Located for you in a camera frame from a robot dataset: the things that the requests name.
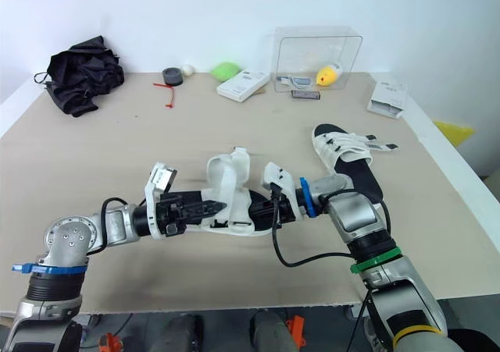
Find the beige tabletop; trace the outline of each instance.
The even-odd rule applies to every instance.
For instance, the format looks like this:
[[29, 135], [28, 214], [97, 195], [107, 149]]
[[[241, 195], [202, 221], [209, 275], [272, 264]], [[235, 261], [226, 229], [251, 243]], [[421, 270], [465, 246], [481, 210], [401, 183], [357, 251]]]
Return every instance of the beige tabletop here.
[[[248, 187], [261, 190], [269, 161], [296, 179], [326, 170], [311, 144], [318, 123], [375, 134], [398, 151], [375, 152], [372, 170], [391, 212], [393, 236], [434, 296], [500, 292], [500, 254], [419, 143], [405, 120], [366, 111], [374, 82], [353, 74], [342, 91], [320, 101], [266, 93], [239, 104], [216, 94], [216, 81], [196, 74], [176, 87], [175, 108], [160, 74], [130, 74], [97, 112], [62, 114], [46, 92], [0, 141], [0, 311], [15, 311], [29, 276], [11, 264], [43, 253], [45, 228], [59, 217], [97, 212], [104, 199], [138, 203], [149, 170], [165, 162], [179, 173], [175, 190], [205, 187], [205, 167], [235, 145], [251, 155]], [[285, 225], [278, 233], [288, 260], [347, 251], [330, 219]], [[348, 258], [300, 268], [277, 260], [270, 236], [186, 233], [112, 247], [93, 256], [83, 287], [83, 312], [128, 312], [348, 304], [364, 294]]]

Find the green ring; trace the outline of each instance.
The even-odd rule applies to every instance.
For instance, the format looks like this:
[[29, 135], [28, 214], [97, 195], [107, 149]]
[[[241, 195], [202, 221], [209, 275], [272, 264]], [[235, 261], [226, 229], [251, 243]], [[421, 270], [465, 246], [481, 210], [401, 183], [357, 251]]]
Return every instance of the green ring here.
[[383, 264], [386, 261], [389, 261], [391, 258], [394, 258], [401, 254], [401, 249], [399, 247], [393, 248], [390, 251], [387, 251], [383, 254], [379, 254], [378, 256], [371, 258], [370, 260], [366, 260], [361, 262], [360, 264], [354, 264], [351, 266], [351, 273], [359, 274], [367, 270], [368, 268], [372, 268], [373, 266]]

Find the white box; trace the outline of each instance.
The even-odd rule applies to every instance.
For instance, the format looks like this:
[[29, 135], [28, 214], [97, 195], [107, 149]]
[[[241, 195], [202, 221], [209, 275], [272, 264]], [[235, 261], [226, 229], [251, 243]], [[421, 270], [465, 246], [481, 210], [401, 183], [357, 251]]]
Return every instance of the white box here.
[[375, 86], [367, 109], [376, 114], [399, 118], [405, 108], [408, 87], [387, 81], [379, 81]]
[[219, 85], [217, 93], [236, 102], [243, 102], [260, 87], [267, 84], [269, 80], [269, 73], [244, 69], [238, 75]]

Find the green sponge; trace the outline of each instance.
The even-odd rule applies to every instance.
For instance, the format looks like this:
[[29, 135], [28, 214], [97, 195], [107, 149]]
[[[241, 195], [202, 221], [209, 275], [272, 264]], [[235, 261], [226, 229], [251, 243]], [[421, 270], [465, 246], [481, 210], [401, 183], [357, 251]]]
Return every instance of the green sponge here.
[[240, 68], [231, 62], [220, 63], [215, 69], [210, 73], [218, 81], [226, 81], [231, 77], [236, 76], [240, 72]]

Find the yellow object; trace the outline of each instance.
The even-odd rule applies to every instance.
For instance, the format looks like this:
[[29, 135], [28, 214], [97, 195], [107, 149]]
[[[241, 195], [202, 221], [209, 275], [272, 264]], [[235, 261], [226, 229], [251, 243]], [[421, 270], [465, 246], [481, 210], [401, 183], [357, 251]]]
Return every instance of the yellow object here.
[[442, 334], [443, 332], [440, 329], [436, 329], [435, 327], [429, 326], [429, 325], [414, 325], [407, 327], [406, 329], [401, 330], [398, 332], [394, 339], [392, 340], [392, 347], [396, 348], [396, 344], [398, 344], [398, 341], [405, 335], [411, 334], [413, 332], [419, 332], [419, 331], [428, 331], [428, 332], [435, 332], [437, 334]]
[[476, 132], [474, 128], [460, 127], [450, 123], [434, 121], [434, 124], [455, 148]]
[[324, 66], [316, 74], [316, 84], [327, 87], [335, 83], [342, 74], [342, 68], [339, 65]]

